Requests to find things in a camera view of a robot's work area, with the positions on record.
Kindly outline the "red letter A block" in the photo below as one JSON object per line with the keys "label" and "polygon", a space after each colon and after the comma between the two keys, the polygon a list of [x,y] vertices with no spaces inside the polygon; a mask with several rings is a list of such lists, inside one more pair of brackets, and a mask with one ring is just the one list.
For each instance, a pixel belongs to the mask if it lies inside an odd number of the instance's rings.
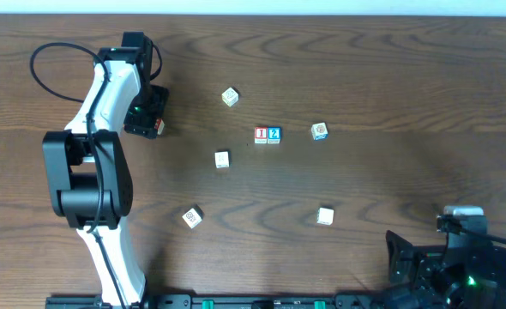
{"label": "red letter A block", "polygon": [[155,129],[157,130],[157,135],[161,135],[165,128],[165,123],[162,118],[158,118],[156,120]]}

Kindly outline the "red letter I block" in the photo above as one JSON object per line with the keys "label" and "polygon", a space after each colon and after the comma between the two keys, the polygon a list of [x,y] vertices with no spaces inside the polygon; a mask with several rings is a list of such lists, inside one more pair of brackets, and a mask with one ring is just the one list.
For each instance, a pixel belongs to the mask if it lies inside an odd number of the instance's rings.
{"label": "red letter I block", "polygon": [[256,144],[266,144],[268,142],[268,128],[256,127],[254,141]]}

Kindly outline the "blue number 2 block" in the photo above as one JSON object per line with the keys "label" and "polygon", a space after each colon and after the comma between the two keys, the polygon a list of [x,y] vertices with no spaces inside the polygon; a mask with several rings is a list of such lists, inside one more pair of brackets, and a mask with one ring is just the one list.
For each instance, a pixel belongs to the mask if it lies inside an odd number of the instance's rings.
{"label": "blue number 2 block", "polygon": [[280,127],[268,127],[268,144],[278,144],[281,140]]}

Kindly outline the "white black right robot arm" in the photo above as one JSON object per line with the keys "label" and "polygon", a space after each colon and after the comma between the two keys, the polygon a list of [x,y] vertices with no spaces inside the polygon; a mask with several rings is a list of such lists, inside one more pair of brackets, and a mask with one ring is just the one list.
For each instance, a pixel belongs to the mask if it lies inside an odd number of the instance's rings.
{"label": "white black right robot arm", "polygon": [[483,215],[439,215],[444,245],[413,245],[386,233],[389,280],[371,308],[506,308],[506,239]]}

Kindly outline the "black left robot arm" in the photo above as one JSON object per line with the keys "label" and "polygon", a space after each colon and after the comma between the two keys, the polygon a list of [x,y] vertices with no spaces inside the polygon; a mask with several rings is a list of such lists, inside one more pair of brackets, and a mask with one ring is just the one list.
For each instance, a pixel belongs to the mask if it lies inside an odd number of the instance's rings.
{"label": "black left robot arm", "polygon": [[151,83],[160,50],[142,32],[92,52],[94,78],[75,117],[42,141],[51,206],[86,243],[101,281],[98,296],[52,296],[48,308],[145,308],[147,279],[127,216],[134,188],[122,132],[154,139],[164,129],[169,91]]}

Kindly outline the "white block near right arm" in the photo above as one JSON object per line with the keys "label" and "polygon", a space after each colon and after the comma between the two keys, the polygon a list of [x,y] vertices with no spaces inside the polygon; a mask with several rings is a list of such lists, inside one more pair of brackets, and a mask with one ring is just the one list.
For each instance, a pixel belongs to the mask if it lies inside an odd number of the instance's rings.
{"label": "white block near right arm", "polygon": [[330,226],[334,221],[334,210],[321,207],[316,214],[316,223]]}

